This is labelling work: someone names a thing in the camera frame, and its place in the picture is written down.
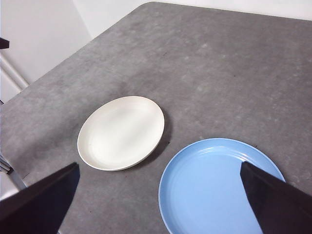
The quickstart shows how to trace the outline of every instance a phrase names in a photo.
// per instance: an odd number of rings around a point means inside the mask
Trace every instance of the white wall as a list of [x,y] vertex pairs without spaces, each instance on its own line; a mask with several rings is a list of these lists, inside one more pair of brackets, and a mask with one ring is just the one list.
[[146,0],[73,0],[91,36],[95,38]]
[[[1,56],[28,83],[92,39],[72,0],[1,0],[0,17],[1,37],[10,41],[10,48],[1,50]],[[0,98],[5,102],[18,92],[9,83],[19,86],[19,81],[3,63],[1,71]]]
[[[1,100],[6,102],[147,0],[1,0]],[[312,20],[312,0],[167,0],[166,2]]]

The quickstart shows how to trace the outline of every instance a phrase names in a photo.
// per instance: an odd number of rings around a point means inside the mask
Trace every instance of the plate rim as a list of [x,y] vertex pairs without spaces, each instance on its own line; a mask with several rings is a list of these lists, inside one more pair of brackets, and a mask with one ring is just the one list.
[[279,173],[279,175],[281,176],[281,180],[286,182],[285,181],[285,178],[283,176],[283,174],[281,173],[281,171],[279,170],[279,168],[276,166],[276,164],[268,157],[266,156],[263,152],[261,152],[259,149],[257,149],[256,147],[250,145],[250,144],[247,144],[245,142],[242,142],[240,140],[235,140],[235,139],[231,139],[231,138],[222,138],[222,137],[216,137],[216,138],[207,138],[207,139],[203,139],[203,140],[199,140],[199,141],[196,141],[196,142],[193,142],[192,144],[190,145],[187,145],[185,146],[183,149],[181,149],[179,152],[177,152],[171,159],[170,161],[167,163],[162,175],[161,175],[161,178],[160,178],[160,181],[159,181],[159,187],[158,187],[158,206],[159,206],[159,211],[160,211],[160,214],[161,214],[161,218],[162,218],[162,221],[164,222],[167,230],[169,231],[170,234],[175,234],[171,231],[171,229],[168,227],[168,224],[167,224],[167,221],[165,220],[164,218],[164,215],[163,215],[163,212],[162,212],[162,208],[161,208],[161,201],[160,201],[160,187],[161,187],[161,184],[162,184],[162,181],[163,181],[163,177],[169,167],[169,165],[171,164],[171,162],[184,150],[186,150],[187,148],[195,145],[195,144],[198,144],[200,142],[203,142],[203,141],[210,141],[210,140],[228,140],[228,141],[234,141],[236,143],[240,143],[240,144],[243,144],[243,145],[246,145],[254,150],[256,150],[258,153],[260,153],[261,155],[263,155],[265,157],[266,160],[268,160],[273,166],[274,168],[277,170],[277,172]]
[[[153,104],[155,104],[156,107],[158,107],[158,109],[160,110],[160,112],[161,112],[161,114],[162,114],[162,115],[161,115],[161,116],[162,116],[162,118],[161,118],[161,120],[162,120],[162,131],[161,131],[161,135],[160,135],[160,137],[159,137],[159,139],[158,139],[158,141],[157,141],[155,147],[154,147],[145,157],[141,158],[139,161],[137,161],[137,162],[135,162],[135,163],[133,163],[133,164],[131,164],[131,165],[128,165],[128,166],[122,167],[122,168],[117,168],[117,169],[103,169],[103,168],[99,168],[99,167],[93,166],[93,165],[91,165],[90,163],[88,163],[88,162],[82,157],[81,152],[79,151],[79,144],[78,144],[78,142],[79,142],[81,130],[83,129],[84,125],[88,122],[88,120],[92,117],[92,115],[93,115],[96,111],[98,111],[99,109],[101,109],[103,106],[105,106],[105,105],[108,104],[108,103],[111,103],[111,102],[116,101],[116,100],[119,100],[119,99],[124,99],[124,98],[143,98],[143,99],[147,99],[148,101],[151,101]],[[94,110],[94,111],[87,117],[87,119],[85,120],[85,122],[83,123],[82,127],[81,127],[80,130],[79,130],[79,134],[78,134],[78,137],[77,137],[77,150],[78,150],[79,156],[80,156],[80,158],[82,159],[82,161],[84,161],[88,166],[93,167],[93,168],[95,168],[95,169],[97,169],[97,170],[107,171],[107,172],[114,172],[114,171],[125,170],[125,169],[128,169],[128,168],[130,168],[130,167],[133,167],[133,166],[139,164],[141,161],[143,161],[144,159],[146,159],[146,158],[156,149],[156,147],[158,146],[158,144],[159,144],[159,142],[160,142],[160,140],[161,140],[161,138],[162,138],[162,136],[163,136],[164,128],[165,128],[165,116],[164,116],[164,113],[163,113],[162,109],[160,108],[160,106],[159,106],[156,102],[154,102],[153,100],[151,100],[151,99],[149,99],[149,98],[147,98],[147,97],[142,97],[142,96],[124,96],[124,97],[115,98],[115,99],[113,99],[113,100],[111,100],[111,101],[109,101],[109,102],[107,102],[107,103],[101,105],[100,107],[98,107],[96,110]]]

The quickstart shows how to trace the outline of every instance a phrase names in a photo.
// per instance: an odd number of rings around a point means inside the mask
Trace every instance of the black object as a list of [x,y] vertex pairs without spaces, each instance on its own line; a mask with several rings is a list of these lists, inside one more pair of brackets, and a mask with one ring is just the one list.
[[240,177],[264,234],[312,234],[311,196],[248,162]]
[[0,230],[15,234],[56,234],[73,201],[77,163],[53,173],[0,202]]
[[0,38],[0,49],[7,49],[10,46],[10,42],[6,39]]

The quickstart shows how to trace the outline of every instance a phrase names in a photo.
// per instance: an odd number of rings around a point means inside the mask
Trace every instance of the table surface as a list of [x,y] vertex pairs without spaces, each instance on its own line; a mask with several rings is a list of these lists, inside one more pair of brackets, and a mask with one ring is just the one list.
[[[144,4],[2,106],[2,155],[27,185],[79,163],[63,233],[167,233],[161,174],[204,138],[257,147],[312,194],[311,41],[311,21]],[[159,146],[127,170],[89,167],[77,151],[84,121],[131,95],[163,110]]]

